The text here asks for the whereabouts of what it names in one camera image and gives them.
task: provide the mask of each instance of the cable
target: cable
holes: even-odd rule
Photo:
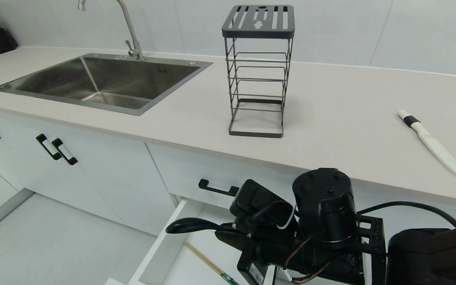
[[[254,215],[252,215],[252,217],[249,218],[250,222],[256,221],[258,218],[260,218],[260,216],[265,214],[268,210],[272,209],[272,207],[277,205],[277,204],[288,204],[288,205],[290,205],[290,203],[288,203],[286,201],[283,201],[283,200],[271,202],[270,204],[267,204],[265,207],[261,208]]]
[[[286,258],[286,261],[284,262],[284,267],[283,267],[283,270],[286,270],[286,268],[288,267],[288,262],[290,262],[290,259],[296,255],[296,253],[302,248],[304,247],[304,245],[311,239],[311,236],[309,236],[306,240],[304,240],[295,250],[293,250],[290,254],[290,256],[288,256],[288,258]]]
[[[280,227],[279,225],[276,224],[277,229],[284,230],[289,226],[291,219],[295,216],[295,208],[296,208],[296,205],[295,205],[295,207],[293,207],[293,210],[291,211],[291,215],[288,218],[288,222],[286,222],[286,224],[284,226]]]
[[[315,274],[309,274],[309,275],[306,275],[306,276],[303,276],[303,277],[294,277],[294,278],[291,279],[291,282],[293,284],[304,284],[304,283],[307,283],[307,282],[311,281],[312,279],[316,278],[321,272],[323,272],[325,270],[325,268],[327,268],[328,265],[330,265],[330,262],[325,264]]]
[[[446,213],[445,211],[443,211],[441,209],[438,209],[436,207],[432,207],[432,206],[429,206],[429,205],[416,203],[416,202],[408,202],[408,201],[387,202],[387,203],[383,203],[383,204],[380,204],[380,205],[376,205],[376,206],[373,206],[373,207],[358,211],[357,214],[358,215],[364,215],[366,213],[369,213],[369,212],[372,212],[372,211],[376,211],[376,210],[379,210],[379,209],[383,209],[383,208],[386,208],[386,207],[391,207],[391,206],[409,206],[409,207],[415,207],[415,208],[423,209],[423,210],[426,210],[426,211],[431,211],[431,212],[436,213],[436,214],[440,215],[441,217],[443,217],[445,220],[450,222],[456,228],[456,219],[454,217],[452,217],[451,215],[449,215],[448,213]]]

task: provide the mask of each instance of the backsplash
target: backsplash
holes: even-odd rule
[[[456,74],[456,0],[281,0],[295,9],[293,60]],[[0,0],[21,46],[125,50],[116,0]],[[224,55],[235,0],[125,0],[145,51]],[[264,50],[269,43],[255,42]]]

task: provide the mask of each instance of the faucet handle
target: faucet handle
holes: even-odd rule
[[[132,50],[132,49],[133,49],[133,48],[131,47],[131,43],[130,43],[130,41],[129,41],[129,40],[126,40],[126,41],[125,41],[125,43],[126,43],[126,45],[128,45],[128,48],[129,48],[130,50]]]
[[[129,49],[130,49],[130,50],[128,51],[129,56],[131,56],[131,57],[136,56],[136,55],[137,55],[137,50],[136,50],[136,49],[133,49],[133,48],[131,47],[130,41],[129,41],[129,40],[126,40],[125,43],[126,43],[126,45],[128,45],[128,47],[129,47]]]

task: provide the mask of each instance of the drawer front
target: drawer front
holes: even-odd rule
[[[170,193],[228,209],[233,196],[200,189],[200,180],[207,180],[208,188],[228,192],[232,186],[240,187],[252,179],[295,203],[291,185],[302,171],[286,172],[156,144],[148,147]]]

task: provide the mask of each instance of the stainless steel sink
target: stainless steel sink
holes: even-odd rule
[[[91,53],[0,85],[0,91],[139,116],[210,64]]]

